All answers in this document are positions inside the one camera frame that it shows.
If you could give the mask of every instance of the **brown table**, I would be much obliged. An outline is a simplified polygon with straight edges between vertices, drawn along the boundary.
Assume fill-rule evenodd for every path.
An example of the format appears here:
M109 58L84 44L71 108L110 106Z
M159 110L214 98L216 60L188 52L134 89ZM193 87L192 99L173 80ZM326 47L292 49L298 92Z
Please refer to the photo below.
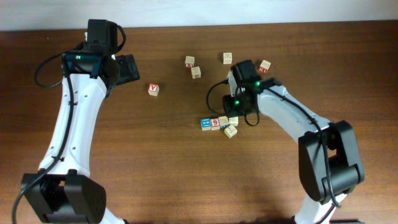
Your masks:
M83 30L0 33L0 223L10 223L23 173L35 172L49 146L61 87L35 86L36 66L84 39ZM108 208L130 222L237 223L291 217L305 192L298 147L269 118L238 134L202 131L205 96L233 61L272 62L268 75L320 116L347 120L358 138L366 179L337 218L398 220L398 22L332 22L126 29L122 54L134 54L141 80L104 100L91 145L91 178ZM195 57L202 77L184 68ZM61 78L60 61L42 70ZM149 96L158 83L158 97ZM227 87L214 90L221 106ZM38 223L26 199L19 223Z

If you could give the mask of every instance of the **number block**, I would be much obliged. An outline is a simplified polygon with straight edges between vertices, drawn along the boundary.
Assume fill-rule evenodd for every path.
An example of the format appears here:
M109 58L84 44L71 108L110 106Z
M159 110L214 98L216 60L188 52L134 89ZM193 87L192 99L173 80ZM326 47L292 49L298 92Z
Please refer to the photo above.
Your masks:
M148 93L151 96L157 96L159 94L159 85L158 84L149 84Z
M232 53L223 53L223 64L232 64Z
M239 123L238 117L229 118L229 124L232 124L234 127L236 127L238 123Z
M259 71L266 74L270 66L271 66L270 62L263 60L260 64Z
M193 79L200 78L201 77L200 68L199 67L191 68L191 74Z
M211 123L211 130L212 131L220 129L220 121L218 120L218 118L211 119L210 123Z
M228 117L227 116L219 117L218 121L220 121L220 128L221 129L224 129L224 128L228 127L228 125L229 125L229 121L228 121Z
M200 123L202 131L211 130L210 118L201 119Z
M195 64L195 58L192 56L185 57L185 68L193 68Z
M224 133L229 137L232 138L236 133L238 133L238 130L231 124L228 126L228 128L224 129Z

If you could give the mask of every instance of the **blue block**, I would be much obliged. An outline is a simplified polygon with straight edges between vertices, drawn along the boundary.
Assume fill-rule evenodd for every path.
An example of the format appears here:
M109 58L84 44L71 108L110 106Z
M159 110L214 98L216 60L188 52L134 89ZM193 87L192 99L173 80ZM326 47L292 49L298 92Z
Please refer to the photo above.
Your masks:
M211 129L210 118L205 118L200 120L202 131L207 131Z

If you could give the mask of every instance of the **cube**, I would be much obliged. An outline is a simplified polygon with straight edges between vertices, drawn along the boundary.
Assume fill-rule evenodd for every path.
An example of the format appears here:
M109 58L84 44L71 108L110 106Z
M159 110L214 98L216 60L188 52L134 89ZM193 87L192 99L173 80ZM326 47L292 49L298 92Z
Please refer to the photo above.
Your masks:
M232 124L233 126L237 126L238 125L238 123L239 123L239 119L238 119L238 117L233 117L233 118L229 118L229 124Z
M159 85L158 84L149 84L148 93L151 96L157 96L159 94Z
M200 123L202 131L211 130L210 118L201 119Z
M185 68L193 68L195 64L195 58L192 56L185 57Z
M232 64L232 53L223 53L223 64Z
M220 128L221 129L224 129L224 128L228 127L228 125L229 125L229 121L228 121L228 117L227 116L219 117L218 121L220 122Z
M201 77L201 73L200 73L200 68L199 67L193 67L191 68L191 74L192 74L192 78L200 78Z
M238 130L231 124L228 126L228 128L224 129L224 133L229 137L232 138L236 133L238 133Z
M211 119L210 123L211 123L211 130L212 131L220 129L220 121L218 120L218 118Z
M266 74L270 66L271 66L270 62L263 60L260 64L259 71Z

